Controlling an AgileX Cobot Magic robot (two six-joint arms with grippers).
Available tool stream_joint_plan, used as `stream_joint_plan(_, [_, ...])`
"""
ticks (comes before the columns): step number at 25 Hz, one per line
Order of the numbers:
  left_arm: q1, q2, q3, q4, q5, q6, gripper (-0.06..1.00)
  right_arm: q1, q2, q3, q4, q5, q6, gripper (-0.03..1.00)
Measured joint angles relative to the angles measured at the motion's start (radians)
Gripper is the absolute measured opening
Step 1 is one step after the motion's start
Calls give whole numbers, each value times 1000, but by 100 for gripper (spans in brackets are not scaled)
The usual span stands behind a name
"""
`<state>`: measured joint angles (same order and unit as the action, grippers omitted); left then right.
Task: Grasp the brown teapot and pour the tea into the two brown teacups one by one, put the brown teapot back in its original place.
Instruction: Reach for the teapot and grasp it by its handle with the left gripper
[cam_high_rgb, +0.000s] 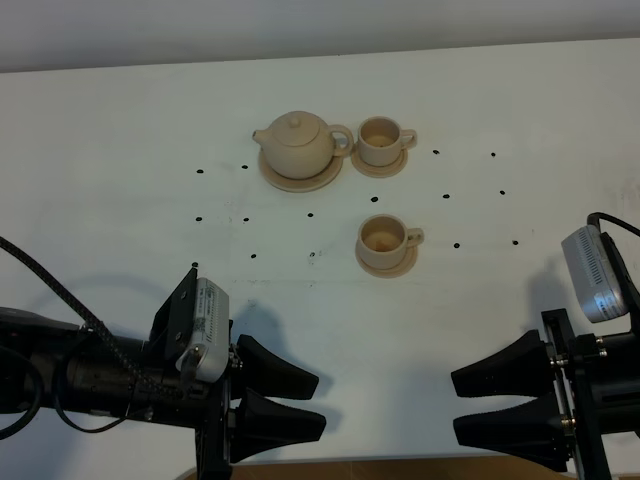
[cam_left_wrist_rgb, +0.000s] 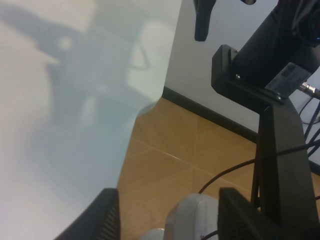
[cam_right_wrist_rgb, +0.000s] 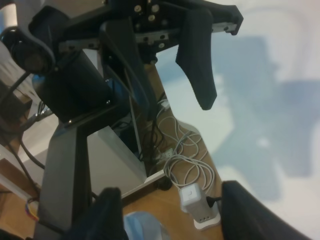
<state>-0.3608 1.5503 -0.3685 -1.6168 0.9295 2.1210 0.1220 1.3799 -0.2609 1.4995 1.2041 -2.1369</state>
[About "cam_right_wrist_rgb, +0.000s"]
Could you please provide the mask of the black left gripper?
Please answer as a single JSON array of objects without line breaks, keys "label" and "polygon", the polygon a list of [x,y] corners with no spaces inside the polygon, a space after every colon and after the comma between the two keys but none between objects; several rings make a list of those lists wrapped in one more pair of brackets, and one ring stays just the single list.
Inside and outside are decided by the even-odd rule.
[{"label": "black left gripper", "polygon": [[71,53],[101,46],[107,51],[106,70],[151,120],[152,86],[143,62],[150,63],[156,53],[179,43],[175,62],[188,78],[202,110],[210,110],[217,97],[212,32],[235,36],[243,20],[237,6],[206,0],[109,0],[68,20],[58,51]]}]

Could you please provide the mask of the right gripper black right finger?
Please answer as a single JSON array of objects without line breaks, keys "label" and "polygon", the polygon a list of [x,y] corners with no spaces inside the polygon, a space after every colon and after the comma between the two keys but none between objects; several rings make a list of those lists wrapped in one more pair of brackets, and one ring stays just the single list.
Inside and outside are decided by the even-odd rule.
[{"label": "right gripper black right finger", "polygon": [[226,240],[307,240],[235,180],[221,186],[221,227]]}]

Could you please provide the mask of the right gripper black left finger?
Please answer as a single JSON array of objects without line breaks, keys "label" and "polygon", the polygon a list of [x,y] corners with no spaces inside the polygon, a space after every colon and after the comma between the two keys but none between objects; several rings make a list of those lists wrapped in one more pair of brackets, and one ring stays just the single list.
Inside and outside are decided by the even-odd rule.
[{"label": "right gripper black left finger", "polygon": [[65,233],[66,240],[124,240],[121,191],[105,188],[85,214]]}]

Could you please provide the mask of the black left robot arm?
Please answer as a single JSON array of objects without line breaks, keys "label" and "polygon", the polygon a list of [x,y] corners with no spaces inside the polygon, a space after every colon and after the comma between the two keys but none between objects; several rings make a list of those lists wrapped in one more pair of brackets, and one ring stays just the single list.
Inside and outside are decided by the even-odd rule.
[{"label": "black left robot arm", "polygon": [[63,127],[51,138],[39,199],[37,239],[123,235],[120,192],[92,199],[87,137],[125,116],[132,97],[148,120],[157,114],[145,64],[177,46],[176,63],[203,110],[217,97],[212,33],[235,36],[235,5],[206,0],[109,0],[70,18],[44,6],[22,28],[14,1],[0,3],[0,41]]}]

